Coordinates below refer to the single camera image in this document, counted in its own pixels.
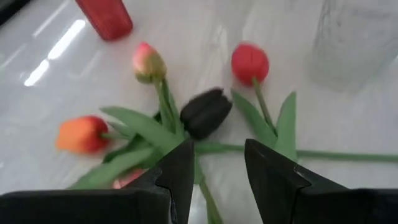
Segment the green leaf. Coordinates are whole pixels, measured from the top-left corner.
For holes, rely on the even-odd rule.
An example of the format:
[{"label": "green leaf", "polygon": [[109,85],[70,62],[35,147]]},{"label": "green leaf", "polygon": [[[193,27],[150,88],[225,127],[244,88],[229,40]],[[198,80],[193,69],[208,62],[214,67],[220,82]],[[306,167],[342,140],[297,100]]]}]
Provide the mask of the green leaf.
[{"label": "green leaf", "polygon": [[135,130],[151,145],[158,147],[163,155],[169,153],[182,142],[176,135],[165,130],[158,122],[140,112],[118,106],[104,107],[101,108],[101,111]]},{"label": "green leaf", "polygon": [[297,161],[296,151],[296,92],[292,92],[282,104],[276,124],[278,140],[275,151]]},{"label": "green leaf", "polygon": [[252,128],[254,134],[257,136],[257,140],[273,149],[276,144],[277,137],[266,121],[264,121],[258,110],[238,92],[231,90],[231,94],[234,104]]},{"label": "green leaf", "polygon": [[117,131],[119,134],[122,134],[127,137],[132,137],[132,138],[136,135],[136,133],[134,131],[132,131],[131,129],[129,129],[127,126],[125,126],[123,124],[119,124],[119,123],[112,122],[112,121],[108,121],[107,123],[113,129],[115,129],[115,131]]},{"label": "green leaf", "polygon": [[185,139],[184,136],[184,127],[180,121],[180,113],[178,112],[177,105],[175,104],[175,100],[173,94],[171,94],[169,85],[167,84],[167,80],[163,80],[162,82],[162,89],[169,105],[169,109],[172,112],[174,126],[175,126],[175,134],[181,138],[181,140]]},{"label": "green leaf", "polygon": [[112,162],[101,164],[74,183],[69,189],[102,189],[112,183],[121,173],[148,159],[151,148],[129,152],[115,158]]},{"label": "green leaf", "polygon": [[137,149],[143,149],[150,146],[150,144],[143,140],[142,138],[139,139],[132,139],[129,143],[127,143],[125,146],[120,147],[119,149],[113,150],[109,153],[107,153],[104,156],[104,159],[102,160],[102,163],[107,163],[111,162],[113,159],[115,159],[118,156],[121,156],[125,153],[132,152]]},{"label": "green leaf", "polygon": [[195,144],[195,152],[198,155],[220,152],[243,152],[244,147],[238,145],[222,144],[218,142],[198,142]]},{"label": "green leaf", "polygon": [[162,158],[163,155],[158,149],[155,148],[152,152],[152,155],[146,161],[142,162],[139,167],[141,169],[150,169],[151,167],[156,165],[156,163]]},{"label": "green leaf", "polygon": [[195,178],[193,180],[194,184],[200,184],[205,179],[205,175],[200,167],[199,159],[195,156]]},{"label": "green leaf", "polygon": [[[157,122],[161,122],[160,112],[157,112],[153,116],[154,120]],[[123,155],[125,153],[131,152],[135,149],[142,149],[143,147],[147,147],[150,144],[142,138],[142,136],[135,134],[134,137],[124,146],[120,147],[119,149],[115,149],[104,156],[102,163],[107,163],[112,161],[114,158]]]}]

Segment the black object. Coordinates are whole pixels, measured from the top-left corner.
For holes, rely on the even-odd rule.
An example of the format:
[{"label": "black object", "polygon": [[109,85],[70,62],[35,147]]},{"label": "black object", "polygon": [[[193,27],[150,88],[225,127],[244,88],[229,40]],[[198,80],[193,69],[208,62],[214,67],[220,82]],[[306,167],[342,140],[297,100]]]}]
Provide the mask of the black object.
[{"label": "black object", "polygon": [[354,189],[334,183],[247,139],[249,182],[264,223],[398,223],[398,190]]},{"label": "black object", "polygon": [[214,88],[191,99],[181,110],[180,119],[191,137],[201,140],[221,125],[231,108],[223,90]]},{"label": "black object", "polygon": [[0,223],[187,223],[193,159],[193,143],[185,141],[121,190],[6,194]]},{"label": "black object", "polygon": [[31,0],[0,0],[0,26]]}]

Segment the pink tulip bud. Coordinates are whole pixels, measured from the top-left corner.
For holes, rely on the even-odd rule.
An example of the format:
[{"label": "pink tulip bud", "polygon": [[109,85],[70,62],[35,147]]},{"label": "pink tulip bud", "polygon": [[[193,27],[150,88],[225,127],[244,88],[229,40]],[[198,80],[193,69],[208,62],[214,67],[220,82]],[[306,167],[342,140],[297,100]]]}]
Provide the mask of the pink tulip bud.
[{"label": "pink tulip bud", "polygon": [[163,80],[167,71],[162,57],[146,42],[138,46],[132,58],[132,65],[141,83],[152,83],[154,79]]},{"label": "pink tulip bud", "polygon": [[113,182],[113,189],[121,189],[122,187],[130,184],[133,180],[140,177],[145,171],[143,169],[133,170],[130,174],[123,178],[119,178]]}]

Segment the white table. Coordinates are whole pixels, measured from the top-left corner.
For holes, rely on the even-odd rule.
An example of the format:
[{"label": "white table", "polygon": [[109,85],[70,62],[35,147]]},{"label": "white table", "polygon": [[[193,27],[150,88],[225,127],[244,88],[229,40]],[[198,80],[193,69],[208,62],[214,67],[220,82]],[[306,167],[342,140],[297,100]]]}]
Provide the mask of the white table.
[{"label": "white table", "polygon": [[[230,55],[241,40],[263,47],[271,69],[263,88],[275,120],[297,91],[301,149],[398,153],[398,63],[356,91],[318,82],[309,58],[322,6],[319,0],[125,0],[134,21],[127,38],[103,42],[71,0],[37,0],[0,29],[0,193],[62,189],[100,162],[54,147],[58,124],[104,105],[154,113],[152,86],[136,81],[131,56],[147,41],[163,56],[178,107],[213,86],[231,87]],[[73,27],[70,43],[58,44]],[[242,144],[252,137],[233,109],[211,138]],[[260,223],[241,154],[205,156],[202,165],[225,223]],[[398,187],[397,164],[301,159],[305,167],[347,187]],[[205,223],[194,190],[190,223]]]}]

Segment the artificial flower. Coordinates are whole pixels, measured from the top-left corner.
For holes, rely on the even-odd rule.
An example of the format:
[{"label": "artificial flower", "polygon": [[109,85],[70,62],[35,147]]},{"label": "artificial flower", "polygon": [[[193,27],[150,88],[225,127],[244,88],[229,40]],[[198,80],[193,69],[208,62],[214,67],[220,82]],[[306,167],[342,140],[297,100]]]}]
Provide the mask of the artificial flower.
[{"label": "artificial flower", "polygon": [[130,184],[133,180],[140,177],[145,171],[143,169],[135,169],[127,176],[117,179],[113,182],[113,189],[121,189],[127,184]]},{"label": "artificial flower", "polygon": [[250,43],[240,43],[231,59],[232,72],[244,85],[251,86],[252,78],[262,82],[268,74],[269,61],[266,53]]},{"label": "artificial flower", "polygon": [[191,99],[182,108],[180,120],[193,139],[201,140],[221,125],[231,108],[223,90],[214,88]]},{"label": "artificial flower", "polygon": [[153,83],[164,79],[167,69],[159,53],[148,43],[142,42],[132,58],[134,73],[141,83]]},{"label": "artificial flower", "polygon": [[59,149],[77,153],[95,153],[104,149],[109,140],[101,137],[108,132],[104,120],[97,116],[81,116],[64,121],[55,142]]}]

